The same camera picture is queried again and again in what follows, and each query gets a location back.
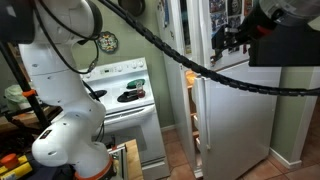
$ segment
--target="white stove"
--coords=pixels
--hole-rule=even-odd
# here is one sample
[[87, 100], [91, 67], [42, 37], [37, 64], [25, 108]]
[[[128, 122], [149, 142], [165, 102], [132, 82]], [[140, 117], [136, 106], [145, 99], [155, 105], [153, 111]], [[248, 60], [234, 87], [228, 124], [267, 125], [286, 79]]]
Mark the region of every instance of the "white stove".
[[[121, 112], [141, 106], [154, 104], [153, 93], [144, 58], [97, 66], [90, 74], [82, 78], [94, 90], [106, 90], [107, 94], [100, 98], [106, 107], [107, 114]], [[131, 102], [118, 102], [118, 97], [124, 92], [135, 91], [127, 89], [127, 84], [137, 79], [144, 79], [145, 97]]]
[[[107, 94], [99, 98], [107, 110], [103, 143], [109, 143], [112, 137], [115, 137], [116, 144], [136, 139], [144, 179], [169, 176], [169, 165], [145, 59], [97, 66], [82, 79], [94, 91], [107, 91]], [[128, 89], [127, 85], [138, 79], [145, 80], [145, 96], [130, 102], [119, 102], [118, 97], [123, 93], [136, 92], [136, 89]]]

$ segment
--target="black cable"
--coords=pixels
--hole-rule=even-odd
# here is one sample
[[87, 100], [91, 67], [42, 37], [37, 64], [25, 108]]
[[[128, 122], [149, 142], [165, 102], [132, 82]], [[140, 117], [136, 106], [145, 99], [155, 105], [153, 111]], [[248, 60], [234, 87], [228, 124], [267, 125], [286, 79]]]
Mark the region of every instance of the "black cable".
[[155, 36], [148, 28], [144, 27], [141, 23], [135, 20], [127, 11], [119, 8], [110, 0], [99, 0], [100, 3], [108, 7], [119, 17], [127, 22], [132, 28], [134, 28], [140, 35], [144, 36], [150, 43], [154, 44], [159, 50], [163, 51], [166, 55], [171, 57], [176, 62], [191, 69], [192, 71], [201, 74], [203, 77], [210, 78], [220, 84], [240, 89], [243, 91], [249, 91], [259, 94], [280, 95], [280, 96], [318, 96], [320, 95], [320, 88], [316, 89], [291, 89], [291, 88], [276, 88], [261, 86], [251, 83], [246, 83], [238, 80], [231, 79], [229, 77], [218, 74], [217, 72], [206, 69], [197, 63], [190, 61], [188, 58], [179, 54], [176, 50], [172, 49], [168, 44], [164, 43], [158, 36]]
[[73, 67], [70, 66], [70, 64], [65, 60], [65, 58], [62, 56], [62, 54], [59, 52], [58, 48], [56, 47], [56, 45], [54, 44], [53, 40], [51, 39], [46, 27], [44, 26], [43, 24], [43, 21], [41, 19], [41, 16], [40, 16], [40, 13], [38, 11], [38, 8], [37, 8], [37, 5], [36, 5], [36, 2], [35, 1], [32, 1], [32, 6], [33, 6], [33, 9], [35, 11], [35, 14], [36, 14], [36, 17], [37, 17], [37, 20], [39, 22], [39, 25], [44, 33], [44, 35], [46, 36], [46, 38], [48, 39], [50, 45], [52, 46], [52, 48], [54, 49], [54, 51], [57, 53], [57, 55], [59, 56], [59, 58], [62, 60], [62, 62], [73, 72], [75, 73], [78, 73], [78, 74], [88, 74], [90, 73], [97, 65], [97, 62], [98, 62], [98, 57], [99, 57], [99, 48], [98, 48], [98, 44], [96, 41], [94, 41], [95, 43], [95, 46], [96, 46], [96, 50], [97, 50], [97, 55], [96, 55], [96, 58], [91, 62], [91, 64], [89, 65], [89, 68], [87, 70], [87, 72], [80, 72], [76, 69], [74, 69]]
[[43, 7], [43, 9], [51, 16], [52, 19], [54, 19], [60, 26], [62, 26], [63, 28], [65, 28], [66, 30], [68, 30], [69, 32], [85, 39], [85, 40], [91, 40], [91, 41], [95, 41], [99, 38], [99, 36], [97, 37], [94, 37], [91, 36], [91, 37], [85, 37], [77, 32], [75, 32], [74, 30], [70, 29], [68, 26], [66, 26], [65, 24], [63, 24], [51, 11], [50, 9], [48, 8], [48, 6], [43, 2], [43, 0], [39, 0], [41, 6]]
[[[94, 99], [99, 101], [100, 102], [100, 99], [99, 97], [97, 96], [97, 94], [92, 90], [92, 88], [85, 82], [85, 81], [82, 81], [83, 82], [83, 85], [90, 91], [90, 93], [93, 95]], [[101, 136], [100, 138], [100, 142], [102, 142], [103, 138], [104, 138], [104, 122], [102, 123], [102, 125], [100, 126], [100, 130], [99, 130], [99, 133], [98, 133], [98, 136], [96, 137], [95, 141], [97, 141], [99, 139], [99, 137]]]
[[93, 91], [93, 89], [85, 82], [85, 81], [82, 81], [84, 87], [86, 87], [90, 93], [92, 94], [92, 96], [94, 97], [95, 100], [99, 101], [100, 102], [100, 99], [99, 97], [97, 96], [97, 94]]

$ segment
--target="refrigerator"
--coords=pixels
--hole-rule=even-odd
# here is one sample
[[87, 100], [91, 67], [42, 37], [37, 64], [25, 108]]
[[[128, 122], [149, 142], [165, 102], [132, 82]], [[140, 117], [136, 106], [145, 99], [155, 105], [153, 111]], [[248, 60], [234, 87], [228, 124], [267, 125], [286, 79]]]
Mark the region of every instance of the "refrigerator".
[[[213, 35], [223, 24], [239, 25], [252, 6], [248, 0], [156, 0], [159, 34], [173, 49], [208, 69], [278, 87], [281, 68], [249, 67], [244, 46], [211, 61]], [[237, 179], [268, 156], [277, 96], [221, 85], [165, 54], [164, 61], [175, 128], [196, 178]]]

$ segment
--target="tile floor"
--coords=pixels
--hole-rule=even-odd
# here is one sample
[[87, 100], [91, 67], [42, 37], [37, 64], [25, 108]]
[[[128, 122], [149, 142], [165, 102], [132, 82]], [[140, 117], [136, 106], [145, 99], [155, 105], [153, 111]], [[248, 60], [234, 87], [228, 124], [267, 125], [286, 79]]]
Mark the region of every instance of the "tile floor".
[[[166, 131], [162, 136], [171, 171], [171, 176], [162, 180], [194, 180], [176, 131]], [[320, 102], [311, 120], [301, 160], [300, 168], [289, 170], [269, 156], [239, 180], [320, 180]]]

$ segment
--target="orange object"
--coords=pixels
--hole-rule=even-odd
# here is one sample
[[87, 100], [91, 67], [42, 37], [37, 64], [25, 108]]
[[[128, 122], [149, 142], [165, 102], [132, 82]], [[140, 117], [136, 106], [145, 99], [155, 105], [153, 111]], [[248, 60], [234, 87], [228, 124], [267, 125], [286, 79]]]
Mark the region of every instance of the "orange object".
[[23, 113], [23, 114], [19, 114], [18, 117], [25, 117], [26, 116], [26, 113]]
[[14, 169], [19, 165], [19, 160], [16, 154], [9, 154], [1, 159], [1, 164], [7, 169]]
[[30, 97], [32, 95], [36, 95], [37, 92], [34, 89], [31, 89], [30, 91], [22, 92], [22, 96], [24, 97]]
[[110, 161], [107, 164], [107, 166], [101, 172], [96, 174], [95, 176], [92, 176], [92, 177], [89, 177], [89, 178], [82, 178], [82, 177], [79, 176], [78, 172], [76, 172], [75, 173], [76, 179], [77, 180], [97, 180], [97, 179], [100, 179], [103, 175], [105, 175], [109, 171], [109, 169], [110, 169], [110, 167], [112, 165], [112, 161], [113, 161], [112, 157], [109, 156], [109, 159], [110, 159]]

